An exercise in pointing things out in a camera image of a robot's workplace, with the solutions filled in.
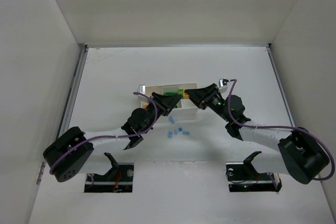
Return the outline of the yellow striped lego brick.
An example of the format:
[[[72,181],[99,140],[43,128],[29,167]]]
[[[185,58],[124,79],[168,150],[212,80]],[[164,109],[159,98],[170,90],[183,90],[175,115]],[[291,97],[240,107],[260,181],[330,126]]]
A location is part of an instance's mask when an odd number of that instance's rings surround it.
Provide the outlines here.
[[[185,92],[185,89],[179,89],[179,94],[182,96],[182,99],[189,99],[189,95]]]

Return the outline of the green lego brick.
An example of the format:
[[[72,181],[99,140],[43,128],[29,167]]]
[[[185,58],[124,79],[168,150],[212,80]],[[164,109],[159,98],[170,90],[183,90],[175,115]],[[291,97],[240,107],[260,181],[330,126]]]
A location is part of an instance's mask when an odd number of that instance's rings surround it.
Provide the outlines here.
[[[166,92],[164,95],[166,96],[174,96],[174,95],[178,95],[178,92]]]

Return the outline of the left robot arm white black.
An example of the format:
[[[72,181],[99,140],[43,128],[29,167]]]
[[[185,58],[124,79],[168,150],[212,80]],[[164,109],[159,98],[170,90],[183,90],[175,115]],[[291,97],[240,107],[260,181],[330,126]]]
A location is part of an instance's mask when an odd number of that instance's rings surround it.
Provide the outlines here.
[[[146,108],[132,111],[127,121],[119,128],[106,132],[82,131],[78,126],[69,128],[43,152],[43,157],[50,167],[49,173],[58,182],[65,182],[78,173],[91,155],[105,155],[115,167],[111,153],[129,150],[143,141],[143,135],[151,131],[162,116],[168,116],[180,102],[182,95],[151,96],[135,92],[148,101]]]

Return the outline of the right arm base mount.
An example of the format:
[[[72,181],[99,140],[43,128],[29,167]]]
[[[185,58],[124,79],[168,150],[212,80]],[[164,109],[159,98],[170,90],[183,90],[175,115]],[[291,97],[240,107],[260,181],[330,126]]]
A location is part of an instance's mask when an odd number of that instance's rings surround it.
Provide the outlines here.
[[[276,192],[282,188],[282,181],[276,173],[259,173],[252,161],[262,152],[250,154],[241,162],[226,162],[225,176],[230,193]]]

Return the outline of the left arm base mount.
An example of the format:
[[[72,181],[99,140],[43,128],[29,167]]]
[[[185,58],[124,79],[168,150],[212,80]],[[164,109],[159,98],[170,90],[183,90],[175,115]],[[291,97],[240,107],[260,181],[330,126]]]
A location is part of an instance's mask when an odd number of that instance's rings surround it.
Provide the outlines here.
[[[133,192],[133,163],[118,163],[110,153],[104,153],[111,167],[103,175],[87,174],[85,193],[131,193]]]

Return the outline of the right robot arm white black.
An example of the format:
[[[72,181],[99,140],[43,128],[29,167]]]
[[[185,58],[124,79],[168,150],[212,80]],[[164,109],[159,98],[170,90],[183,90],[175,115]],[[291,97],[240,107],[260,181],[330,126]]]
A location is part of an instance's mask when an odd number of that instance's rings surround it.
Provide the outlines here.
[[[226,121],[226,130],[233,138],[254,142],[277,152],[277,155],[251,156],[250,167],[258,173],[288,174],[302,184],[312,180],[328,180],[335,173],[335,161],[327,147],[306,129],[291,126],[260,125],[244,116],[245,107],[239,96],[230,93],[226,99],[216,84],[185,93],[199,109],[212,109]],[[330,174],[317,175],[328,165]]]

